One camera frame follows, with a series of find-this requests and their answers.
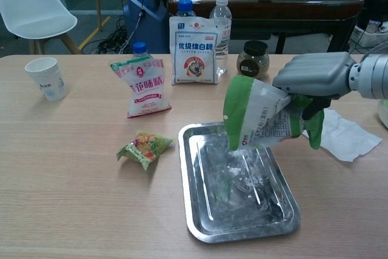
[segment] glass jar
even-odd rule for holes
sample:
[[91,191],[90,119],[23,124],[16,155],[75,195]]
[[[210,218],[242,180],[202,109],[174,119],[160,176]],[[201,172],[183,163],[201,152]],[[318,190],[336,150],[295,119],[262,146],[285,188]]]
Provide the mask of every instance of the glass jar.
[[261,41],[247,41],[244,51],[237,57],[237,71],[256,79],[263,78],[269,68],[267,44]]

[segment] paper cup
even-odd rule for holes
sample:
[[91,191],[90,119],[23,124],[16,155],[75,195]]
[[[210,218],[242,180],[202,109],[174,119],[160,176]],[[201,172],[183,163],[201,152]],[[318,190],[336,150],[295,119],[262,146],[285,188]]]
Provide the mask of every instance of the paper cup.
[[57,101],[65,97],[67,89],[57,59],[39,58],[29,62],[24,70],[38,85],[48,101]]

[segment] crumpled snack package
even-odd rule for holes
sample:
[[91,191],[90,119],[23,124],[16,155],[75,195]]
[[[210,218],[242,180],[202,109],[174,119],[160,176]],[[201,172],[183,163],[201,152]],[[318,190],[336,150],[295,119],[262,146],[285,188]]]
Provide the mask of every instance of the crumpled snack package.
[[171,109],[163,95],[164,65],[162,60],[145,56],[114,63],[110,67],[133,91],[128,118]]
[[173,140],[146,132],[137,132],[136,138],[117,152],[117,161],[122,156],[141,163],[144,170],[160,156]]
[[216,46],[221,39],[221,32],[213,19],[199,16],[171,17],[172,84],[217,84]]
[[307,130],[310,146],[321,144],[324,112],[311,120],[302,119],[303,110],[312,99],[291,97],[260,80],[236,75],[230,83],[224,101],[224,124],[229,149],[261,145],[271,147],[285,138],[296,138]]

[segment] plastic water bottle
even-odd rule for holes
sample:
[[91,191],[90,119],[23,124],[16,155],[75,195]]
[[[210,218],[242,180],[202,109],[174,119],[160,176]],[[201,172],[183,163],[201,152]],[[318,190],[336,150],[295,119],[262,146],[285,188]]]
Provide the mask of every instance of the plastic water bottle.
[[196,16],[193,11],[193,2],[191,0],[179,0],[176,16]]
[[152,56],[148,54],[147,45],[144,42],[133,43],[132,49],[133,49],[133,59],[137,59],[145,56],[149,56],[152,58]]
[[210,13],[210,18],[215,19],[219,30],[222,30],[221,43],[216,47],[217,74],[226,72],[229,52],[230,27],[232,26],[232,13],[228,8],[229,0],[216,0],[216,7]]

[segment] metal tray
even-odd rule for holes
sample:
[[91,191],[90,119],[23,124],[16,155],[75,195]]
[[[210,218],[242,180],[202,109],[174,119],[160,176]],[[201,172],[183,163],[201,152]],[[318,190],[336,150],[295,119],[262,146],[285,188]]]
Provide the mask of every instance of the metal tray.
[[179,132],[187,227],[218,243],[293,232],[300,212],[270,149],[229,151],[223,123]]

